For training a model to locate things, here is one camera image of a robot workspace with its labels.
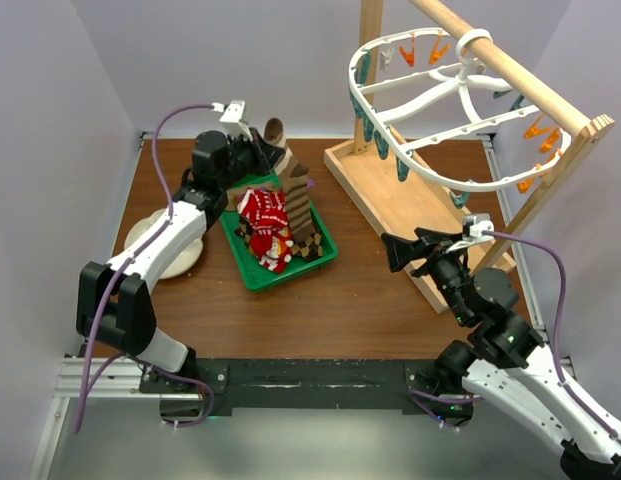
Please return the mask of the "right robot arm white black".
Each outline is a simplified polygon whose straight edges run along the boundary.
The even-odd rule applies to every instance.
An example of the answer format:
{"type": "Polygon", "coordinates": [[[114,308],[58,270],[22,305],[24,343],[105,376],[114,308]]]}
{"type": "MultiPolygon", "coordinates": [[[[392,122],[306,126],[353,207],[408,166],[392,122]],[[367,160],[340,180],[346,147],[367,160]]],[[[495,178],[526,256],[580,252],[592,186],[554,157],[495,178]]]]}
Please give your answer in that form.
{"type": "Polygon", "coordinates": [[[484,400],[533,432],[560,457],[571,479],[621,479],[621,421],[569,375],[549,342],[512,309],[519,295],[494,267],[472,273],[467,251],[492,236],[490,222],[450,234],[418,228],[416,239],[384,233],[389,268],[419,260],[412,276],[430,277],[466,341],[435,361],[438,386],[463,389],[464,402],[484,400]]]}

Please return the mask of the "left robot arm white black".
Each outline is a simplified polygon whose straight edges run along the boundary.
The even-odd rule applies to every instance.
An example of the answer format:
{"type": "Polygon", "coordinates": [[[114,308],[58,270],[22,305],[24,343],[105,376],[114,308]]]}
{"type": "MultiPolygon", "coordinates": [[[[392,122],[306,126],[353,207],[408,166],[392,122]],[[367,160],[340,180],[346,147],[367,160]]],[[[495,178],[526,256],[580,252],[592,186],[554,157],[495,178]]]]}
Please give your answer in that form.
{"type": "Polygon", "coordinates": [[[284,155],[281,134],[252,129],[249,137],[216,130],[198,135],[172,209],[128,249],[81,270],[77,332],[90,344],[101,342],[159,367],[173,391],[190,390],[197,380],[195,353],[158,327],[151,292],[185,247],[220,218],[228,190],[247,176],[270,174],[284,155]]]}

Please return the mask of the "brown striped sock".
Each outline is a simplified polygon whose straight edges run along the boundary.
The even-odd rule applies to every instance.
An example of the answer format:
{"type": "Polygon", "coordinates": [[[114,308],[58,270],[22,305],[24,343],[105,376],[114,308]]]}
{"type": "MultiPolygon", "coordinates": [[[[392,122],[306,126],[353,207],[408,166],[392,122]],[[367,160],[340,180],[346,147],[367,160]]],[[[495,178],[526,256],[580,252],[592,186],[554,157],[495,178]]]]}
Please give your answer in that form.
{"type": "Polygon", "coordinates": [[[292,152],[280,119],[271,118],[267,121],[263,138],[269,145],[284,150],[274,171],[284,195],[290,231],[294,241],[300,243],[315,232],[308,188],[309,168],[292,152]]]}

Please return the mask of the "red white striped sock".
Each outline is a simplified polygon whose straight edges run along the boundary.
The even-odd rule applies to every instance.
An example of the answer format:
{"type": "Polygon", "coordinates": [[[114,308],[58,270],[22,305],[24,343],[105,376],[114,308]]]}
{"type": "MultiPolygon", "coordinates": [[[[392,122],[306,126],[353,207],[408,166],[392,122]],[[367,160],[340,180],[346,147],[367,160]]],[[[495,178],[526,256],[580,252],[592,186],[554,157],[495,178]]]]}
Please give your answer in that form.
{"type": "Polygon", "coordinates": [[[275,274],[286,270],[292,260],[293,244],[291,238],[280,234],[253,235],[249,242],[250,250],[259,264],[275,274]]]}

